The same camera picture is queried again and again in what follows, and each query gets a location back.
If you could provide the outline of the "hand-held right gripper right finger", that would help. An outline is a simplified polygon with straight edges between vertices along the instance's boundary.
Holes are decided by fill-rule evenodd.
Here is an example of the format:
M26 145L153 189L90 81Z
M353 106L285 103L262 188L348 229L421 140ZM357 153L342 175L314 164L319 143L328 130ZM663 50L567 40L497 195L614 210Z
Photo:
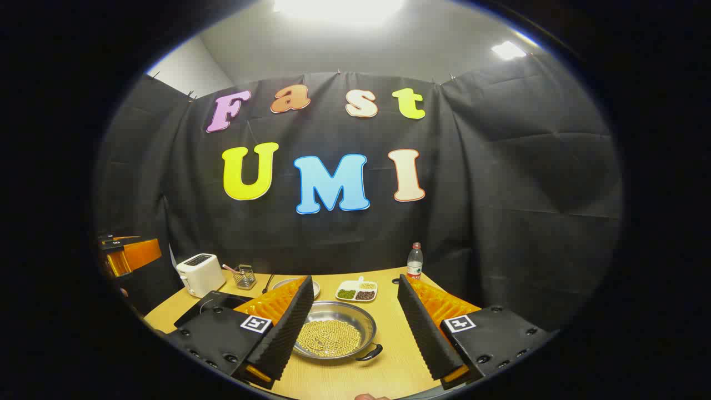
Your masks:
M399 276L398 302L427 369L443 389L502 372L554 337L508 307L474 306L406 275Z

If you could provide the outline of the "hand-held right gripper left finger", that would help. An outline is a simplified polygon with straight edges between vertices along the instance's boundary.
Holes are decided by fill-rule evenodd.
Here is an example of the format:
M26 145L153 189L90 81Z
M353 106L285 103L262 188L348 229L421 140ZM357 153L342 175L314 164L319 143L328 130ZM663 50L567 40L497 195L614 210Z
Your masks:
M226 376L271 389L289 362L313 299L310 276L253 299L211 291L175 322L167 341Z

